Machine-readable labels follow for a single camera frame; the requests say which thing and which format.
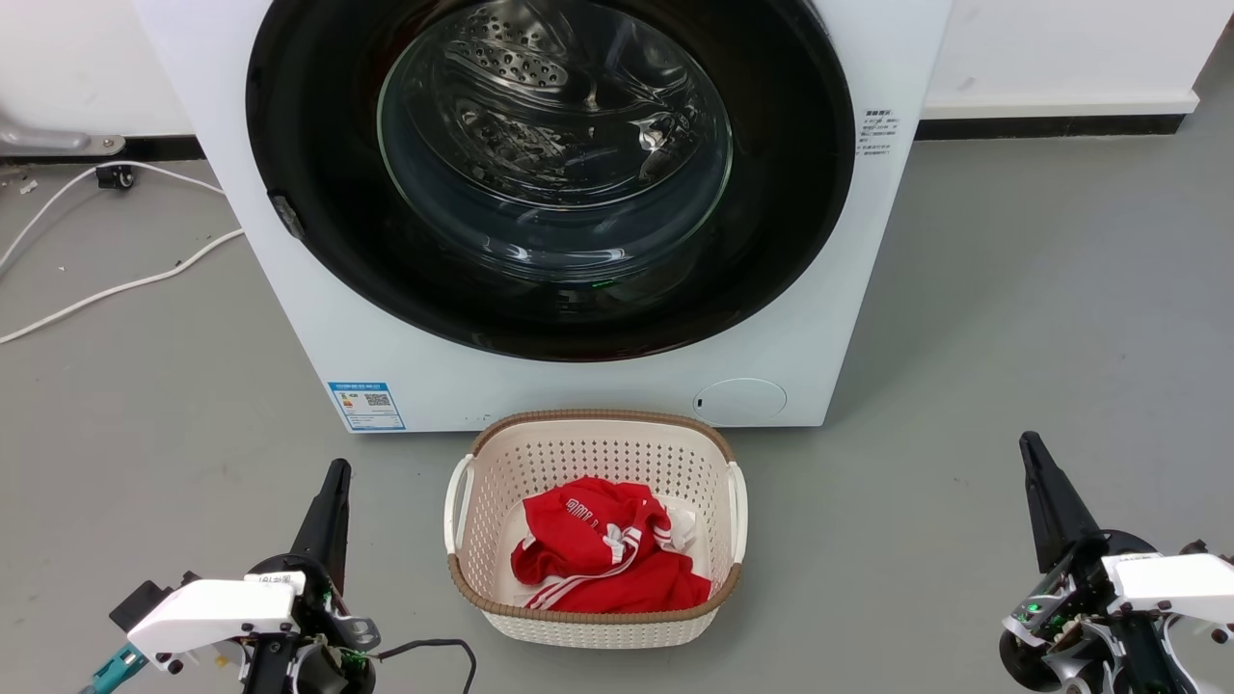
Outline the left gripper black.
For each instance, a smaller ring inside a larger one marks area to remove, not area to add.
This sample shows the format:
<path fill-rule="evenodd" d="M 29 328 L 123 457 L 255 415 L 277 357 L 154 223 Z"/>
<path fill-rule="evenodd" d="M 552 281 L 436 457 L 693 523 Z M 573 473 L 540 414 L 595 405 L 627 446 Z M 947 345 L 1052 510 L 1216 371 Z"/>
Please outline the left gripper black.
<path fill-rule="evenodd" d="M 350 520 L 352 466 L 331 461 L 292 542 L 251 575 L 301 573 L 304 590 L 273 627 L 243 627 L 243 693 L 371 693 L 375 668 L 366 651 L 380 643 L 371 620 L 343 601 Z"/>

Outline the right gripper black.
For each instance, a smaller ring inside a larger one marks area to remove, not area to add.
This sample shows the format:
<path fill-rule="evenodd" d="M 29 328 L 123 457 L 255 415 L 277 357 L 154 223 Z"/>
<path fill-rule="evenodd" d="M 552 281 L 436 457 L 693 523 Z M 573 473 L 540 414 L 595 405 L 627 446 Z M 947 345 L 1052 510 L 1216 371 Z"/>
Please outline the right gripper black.
<path fill-rule="evenodd" d="M 1000 659 L 1023 688 L 1043 693 L 1195 693 L 1169 645 L 1178 617 L 1127 609 L 1106 558 L 1153 554 L 1132 533 L 1099 524 L 1037 431 L 1019 440 L 1037 569 L 1044 575 L 1004 620 Z"/>

